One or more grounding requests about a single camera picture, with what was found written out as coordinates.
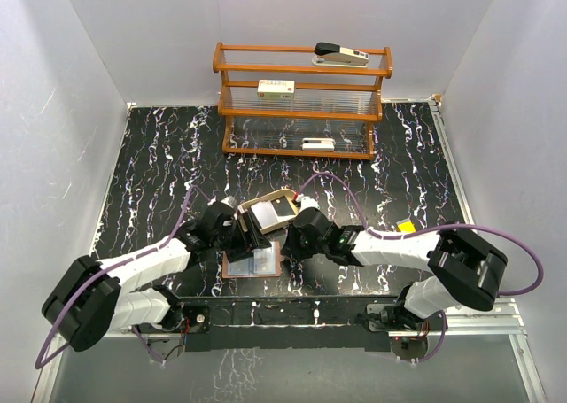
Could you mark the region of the beige wooden tray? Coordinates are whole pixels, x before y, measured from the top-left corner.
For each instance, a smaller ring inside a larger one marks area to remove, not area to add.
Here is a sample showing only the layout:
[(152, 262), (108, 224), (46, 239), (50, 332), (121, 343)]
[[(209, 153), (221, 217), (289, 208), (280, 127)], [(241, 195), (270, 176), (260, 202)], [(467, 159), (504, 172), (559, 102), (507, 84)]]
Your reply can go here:
[(238, 206), (239, 213), (250, 212), (264, 235), (284, 228), (299, 213), (293, 203), (295, 191), (280, 189), (247, 200)]

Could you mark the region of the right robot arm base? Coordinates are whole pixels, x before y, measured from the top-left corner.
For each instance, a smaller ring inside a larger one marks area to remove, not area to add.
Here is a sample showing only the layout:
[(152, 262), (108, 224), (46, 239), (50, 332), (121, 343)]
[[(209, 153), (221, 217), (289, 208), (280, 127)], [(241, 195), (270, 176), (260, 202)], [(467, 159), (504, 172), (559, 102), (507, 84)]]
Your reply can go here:
[(353, 318), (355, 325), (378, 334), (379, 351), (390, 351), (396, 342), (403, 349), (410, 344), (428, 345), (433, 316), (420, 318), (398, 305), (368, 304)]

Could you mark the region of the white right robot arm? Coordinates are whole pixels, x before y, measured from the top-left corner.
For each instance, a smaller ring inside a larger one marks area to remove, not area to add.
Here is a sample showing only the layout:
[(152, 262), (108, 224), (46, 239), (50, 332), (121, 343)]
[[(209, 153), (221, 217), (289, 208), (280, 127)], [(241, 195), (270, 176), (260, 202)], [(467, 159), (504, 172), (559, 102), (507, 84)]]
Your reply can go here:
[(417, 236), (376, 232), (362, 225), (339, 227), (314, 207), (290, 224), (281, 254), (297, 261), (321, 254), (340, 266), (385, 264), (431, 273), (405, 287), (390, 309), (405, 329), (452, 306), (492, 310), (508, 264), (503, 252), (460, 224)]

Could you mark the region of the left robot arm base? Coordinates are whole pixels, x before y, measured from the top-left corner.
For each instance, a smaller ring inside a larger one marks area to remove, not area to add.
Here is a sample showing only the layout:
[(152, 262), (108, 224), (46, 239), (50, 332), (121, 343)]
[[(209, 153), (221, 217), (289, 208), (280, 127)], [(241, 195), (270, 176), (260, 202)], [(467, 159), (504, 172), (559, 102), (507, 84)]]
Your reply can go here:
[(187, 350), (191, 338), (206, 337), (210, 327), (211, 309), (208, 306), (179, 303), (156, 326), (135, 325), (128, 330), (143, 345), (151, 362), (165, 368)]

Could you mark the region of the white VIP credit card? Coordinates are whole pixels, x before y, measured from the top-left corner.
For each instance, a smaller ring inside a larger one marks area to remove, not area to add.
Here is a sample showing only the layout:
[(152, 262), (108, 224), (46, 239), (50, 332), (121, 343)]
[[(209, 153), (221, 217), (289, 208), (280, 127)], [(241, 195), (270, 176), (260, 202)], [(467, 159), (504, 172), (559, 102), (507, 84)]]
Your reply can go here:
[(228, 264), (227, 275), (244, 277), (251, 274), (251, 262), (249, 260), (239, 260)]

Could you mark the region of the pink leather card holder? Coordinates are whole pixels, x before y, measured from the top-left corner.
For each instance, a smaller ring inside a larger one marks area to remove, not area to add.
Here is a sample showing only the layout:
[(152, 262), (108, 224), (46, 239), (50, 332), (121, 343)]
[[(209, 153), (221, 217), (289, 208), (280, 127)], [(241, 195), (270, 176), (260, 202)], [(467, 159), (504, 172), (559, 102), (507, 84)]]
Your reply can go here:
[(281, 271), (282, 271), (282, 262), (284, 261), (284, 257), (281, 255), (280, 253), (280, 244), (277, 241), (272, 241), (271, 242), (271, 247), (269, 249), (273, 250), (274, 256), (275, 256), (275, 261), (276, 261), (276, 271), (273, 275), (256, 275), (253, 272), (253, 255), (254, 255), (254, 251), (252, 252), (251, 256), (245, 257), (241, 260), (249, 260), (251, 262), (251, 274), (248, 276), (244, 276), (244, 277), (238, 277), (238, 276), (228, 276), (227, 275), (227, 270), (228, 270), (228, 264), (230, 262), (234, 262), (234, 261), (228, 261), (228, 258), (226, 255), (223, 255), (223, 259), (222, 259), (222, 264), (221, 264), (221, 276), (225, 279), (234, 279), (234, 278), (263, 278), (263, 277), (278, 277), (281, 275)]

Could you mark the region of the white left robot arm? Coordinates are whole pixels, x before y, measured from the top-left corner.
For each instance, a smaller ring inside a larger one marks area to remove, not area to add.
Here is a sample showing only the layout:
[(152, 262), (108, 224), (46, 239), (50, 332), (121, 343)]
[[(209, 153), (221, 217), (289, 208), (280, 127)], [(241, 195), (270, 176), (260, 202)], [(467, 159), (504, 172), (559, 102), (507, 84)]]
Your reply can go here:
[(185, 271), (212, 249), (239, 261), (272, 247), (249, 213), (238, 213), (228, 199), (214, 201), (199, 219), (177, 223), (156, 244), (122, 258), (77, 258), (41, 313), (76, 352), (90, 349), (110, 330), (150, 323), (172, 331), (181, 325), (183, 310), (150, 282)]

